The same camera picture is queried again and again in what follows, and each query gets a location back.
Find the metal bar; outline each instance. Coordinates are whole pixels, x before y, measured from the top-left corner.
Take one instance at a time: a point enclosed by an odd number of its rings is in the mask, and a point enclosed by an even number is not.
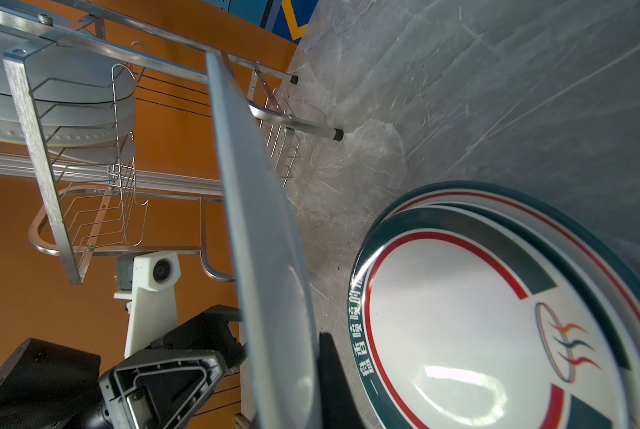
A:
[[[256,70],[251,73],[251,82],[248,83],[248,93],[246,98],[248,100],[253,101],[253,96],[256,94],[256,85],[258,83],[258,75],[256,74]]]
[[[107,40],[96,39],[94,36],[84,34],[68,28],[51,27],[34,21],[30,16],[20,14],[0,6],[0,25],[26,31],[27,33],[41,36],[58,43],[88,49],[96,54],[115,58],[119,61],[143,66],[157,72],[167,73],[178,78],[191,80],[196,83],[208,85],[208,76],[203,71],[191,69],[181,64],[173,63],[143,52],[116,45]]]
[[[96,17],[93,29],[96,32],[96,37],[105,40],[105,21],[103,18],[99,16]]]
[[[67,274],[67,279],[72,285],[81,284],[79,271],[72,253],[72,244],[69,242],[63,211],[58,200],[58,189],[55,178],[48,161],[48,152],[44,141],[43,129],[36,111],[34,96],[27,78],[25,60],[39,50],[52,45],[53,42],[46,39],[33,39],[22,45],[7,50],[3,56],[3,64],[8,77],[10,91],[13,93],[17,116],[22,124],[27,150],[34,167],[36,181],[39,183],[43,206],[48,215],[60,258]]]
[[[273,94],[273,91],[268,86],[268,82],[265,82],[265,77],[263,77],[263,74],[260,73],[258,70],[254,70],[253,72],[258,77],[258,80],[260,81],[260,84],[263,87],[263,90],[265,91],[265,95],[268,96],[268,100],[273,105],[273,109],[275,109],[276,112],[284,113],[280,107],[280,102],[277,100],[277,98],[275,97],[275,94]]]
[[[214,269],[210,262],[208,261],[208,244],[206,240],[206,236],[208,234],[208,230],[206,228],[206,218],[204,213],[203,201],[201,201],[201,266],[203,267],[203,271],[210,277],[211,279],[215,279],[218,281],[224,281],[225,283],[230,283],[234,281],[234,277],[229,274],[224,274]]]
[[[87,270],[89,270],[89,264],[92,261],[93,248],[96,245],[103,219],[105,219],[106,212],[108,211],[108,204],[110,204],[110,190],[106,189],[106,192],[101,199],[101,203],[98,206],[96,218],[93,220],[92,232],[89,234],[90,237],[87,240],[87,248],[84,249],[84,255],[82,256],[82,260],[79,262],[79,278],[81,283],[84,282],[84,278],[87,276]]]
[[[61,180],[73,182],[98,182],[108,179],[105,166],[89,166],[73,162],[58,161],[53,166],[53,174],[58,177],[65,170]],[[36,177],[29,157],[0,153],[0,174],[6,176]],[[195,193],[198,195],[222,195],[222,182],[192,176],[179,176],[159,172],[136,171],[137,188],[155,189],[169,192]]]
[[[282,170],[286,165],[286,159],[289,158],[289,150],[291,149],[291,143],[294,142],[294,138],[296,138],[296,131],[291,128],[284,129],[284,139],[282,140],[281,148],[280,148],[280,157],[277,158],[277,162],[275,164],[275,174],[279,177],[282,174]]]
[[[222,64],[224,64],[225,67],[227,67],[227,70],[229,70],[232,76],[234,76],[234,69],[232,69],[230,55],[228,55],[227,51],[225,51],[224,49],[220,49],[220,56],[222,57]]]
[[[161,37],[162,39],[171,40],[172,42],[180,43],[182,45],[191,47],[193,49],[197,49],[202,52],[219,52],[219,49],[216,47],[212,47],[210,45],[206,45],[205,43],[197,42],[196,40],[189,39],[184,36],[180,36],[179,34],[175,34],[167,30],[163,30],[162,28],[158,28],[155,25],[151,25],[149,23],[139,21],[138,19],[134,19],[131,16],[123,15],[115,11],[112,11],[110,9],[102,8],[101,6],[91,4],[88,1],[83,1],[83,0],[53,0],[53,1],[59,4],[68,5],[70,7],[82,10],[83,12],[90,13],[100,18],[105,18],[109,21],[112,21],[118,24],[123,24],[126,27],[133,28],[135,30],[140,30],[145,33],[152,34],[153,36]],[[246,66],[249,69],[255,69],[257,66],[259,67],[260,71],[262,71],[265,74],[275,76],[276,78],[279,78],[282,80],[290,81],[294,84],[298,82],[297,76],[291,75],[289,73],[284,73],[283,71],[273,69],[272,67],[264,66],[262,64],[257,64],[255,61],[249,60],[247,58],[231,55],[231,62]]]
[[[276,125],[283,125],[288,128],[293,128],[297,131],[302,131],[304,133],[327,137],[328,139],[333,139],[338,142],[340,142],[344,138],[343,130],[332,128],[328,125],[307,121],[294,115],[285,115],[283,113],[278,113],[270,109],[258,106],[256,103],[250,100],[248,101],[248,109],[257,119],[265,122],[270,122]]]

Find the white plate in rack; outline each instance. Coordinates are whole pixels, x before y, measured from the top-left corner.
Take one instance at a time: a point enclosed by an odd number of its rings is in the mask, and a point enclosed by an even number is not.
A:
[[[118,119],[132,115],[137,107],[133,95],[118,101]],[[115,121],[113,103],[59,104],[36,101],[42,125],[89,126]],[[15,102],[10,95],[0,94],[0,119],[19,122]]]
[[[126,135],[134,129],[136,123],[137,118],[134,114],[120,119],[117,134]],[[88,127],[44,125],[43,132],[47,138],[53,136],[48,142],[49,148],[89,146],[115,140],[117,137],[114,123]],[[25,144],[22,125],[19,122],[0,120],[0,142]]]
[[[137,154],[137,147],[132,136],[126,135],[119,138],[119,154],[115,140],[93,146],[50,148],[48,151],[54,154],[62,152],[61,157],[85,164],[109,166],[116,163],[118,158],[121,164],[131,162]]]

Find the aluminum rail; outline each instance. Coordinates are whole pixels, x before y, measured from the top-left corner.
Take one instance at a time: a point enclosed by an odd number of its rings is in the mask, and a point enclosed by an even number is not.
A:
[[[57,161],[51,166],[53,175],[62,181],[98,182],[108,177],[106,166]],[[7,176],[36,177],[32,160],[24,155],[0,153],[0,174]],[[136,171],[137,188],[168,192],[195,193],[204,196],[221,196],[222,182],[211,178],[180,176],[159,172]]]

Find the white plate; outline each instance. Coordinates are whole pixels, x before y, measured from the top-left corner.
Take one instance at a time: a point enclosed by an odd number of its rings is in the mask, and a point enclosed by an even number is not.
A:
[[[134,129],[137,123],[136,116],[131,115],[118,122],[118,134],[125,135]],[[115,140],[115,125],[101,124],[92,127],[57,127],[51,125],[43,126],[43,133],[48,138],[53,138],[48,142],[49,148],[67,146],[89,146],[93,144]],[[22,126],[19,122],[0,120],[0,141],[25,144]]]
[[[527,225],[522,224],[495,210],[475,204],[458,204],[436,202],[434,204],[450,205],[478,213],[528,241],[538,249],[551,263],[553,263],[571,282],[582,297],[590,311],[596,316],[601,330],[605,333],[612,353],[619,365],[621,378],[624,381],[627,396],[627,408],[630,411],[630,421],[633,427],[640,428],[640,356],[634,341],[625,328],[623,321],[608,302],[594,281],[573,261],[565,252],[553,245],[547,238],[541,236]],[[574,347],[584,345],[575,343]]]
[[[351,343],[385,428],[629,427],[589,309],[499,224],[452,207],[406,210],[371,231],[355,272]],[[561,345],[576,340],[591,349]]]
[[[122,136],[119,138],[119,161],[126,164],[132,160],[137,154],[137,147],[131,136]],[[60,154],[67,159],[74,159],[86,164],[109,166],[118,160],[118,149],[115,146],[115,140],[105,143],[99,143],[84,148],[50,148],[51,153]]]
[[[640,355],[640,279],[582,225],[544,202],[512,189],[457,181],[431,184],[406,194],[387,207],[372,228],[405,207],[429,202],[477,204],[527,225],[545,237],[599,287],[623,321]]]
[[[10,95],[3,66],[3,53],[26,42],[20,36],[0,31],[0,94]],[[106,103],[113,101],[110,69],[117,60],[85,49],[53,45],[27,59],[34,98],[50,102]],[[115,70],[117,99],[134,93],[136,83],[124,68]]]
[[[132,115],[137,102],[133,95],[118,101],[118,118]],[[36,102],[36,109],[41,115],[42,125],[89,126],[107,124],[115,121],[113,103],[97,104],[57,104],[52,102]],[[10,95],[0,94],[0,119],[19,122],[15,102]]]

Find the stainless steel rack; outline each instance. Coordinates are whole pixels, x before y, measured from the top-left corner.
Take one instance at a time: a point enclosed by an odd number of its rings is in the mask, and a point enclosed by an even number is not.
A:
[[[128,137],[124,137],[119,132],[116,110],[117,99],[113,100],[113,108],[115,109],[113,129],[115,134],[114,147],[118,150],[118,158],[116,161],[106,165],[107,178],[102,181],[85,184],[73,184],[72,182],[64,184],[61,182],[63,176],[69,177],[69,175],[65,175],[67,168],[69,166],[79,166],[79,164],[70,163],[65,159],[66,148],[57,157],[51,158],[48,150],[48,142],[51,136],[46,135],[41,126],[41,115],[37,111],[34,102],[34,91],[36,89],[31,87],[28,79],[27,59],[53,44],[74,46],[115,58],[119,63],[113,67],[113,73],[116,67],[122,67],[123,70],[126,69],[131,73],[135,80],[141,78],[144,69],[152,69],[198,84],[208,85],[207,73],[151,56],[147,52],[136,50],[133,47],[123,47],[105,40],[104,20],[109,20],[192,47],[203,54],[216,52],[221,56],[223,63],[230,69],[231,63],[246,66],[253,70],[253,86],[256,86],[256,82],[260,82],[267,95],[268,101],[265,107],[254,103],[252,97],[248,101],[248,107],[251,114],[261,121],[261,127],[265,127],[264,129],[268,130],[269,136],[275,136],[272,145],[270,144],[272,137],[270,137],[269,148],[271,149],[271,157],[273,158],[275,169],[280,173],[284,183],[291,176],[290,170],[293,159],[298,156],[296,131],[341,140],[343,138],[342,130],[296,117],[289,105],[284,104],[284,98],[282,98],[282,103],[277,100],[275,93],[270,90],[264,79],[264,74],[267,74],[296,84],[298,82],[297,76],[272,69],[246,58],[228,54],[215,47],[187,39],[85,1],[55,1],[88,14],[78,21],[62,27],[55,25],[51,17],[45,14],[32,17],[26,13],[10,10],[0,5],[1,26],[24,31],[34,36],[32,40],[4,52],[4,67],[8,83],[15,100],[25,142],[43,198],[43,207],[30,228],[30,241],[38,250],[61,258],[67,279],[73,285],[82,284],[93,255],[112,256],[158,250],[171,250],[183,254],[200,254],[203,269],[210,277],[220,281],[233,281],[232,276],[222,274],[212,268],[205,250],[206,231],[203,203],[209,201],[221,202],[222,200],[218,198],[203,199],[200,196],[138,192],[134,159],[122,159],[120,156],[122,150],[121,142],[124,142],[123,139],[132,139],[133,135],[129,134]],[[95,27],[96,37],[79,31],[92,24]],[[134,73],[133,66],[140,67],[141,71]],[[148,209],[147,198],[150,197],[199,201],[201,203],[202,218],[201,245],[198,247],[171,246],[161,248],[143,246],[143,223],[138,228],[137,236],[133,237],[130,219],[138,217],[142,222],[145,221]],[[54,244],[41,237],[41,232],[47,221],[50,225]]]

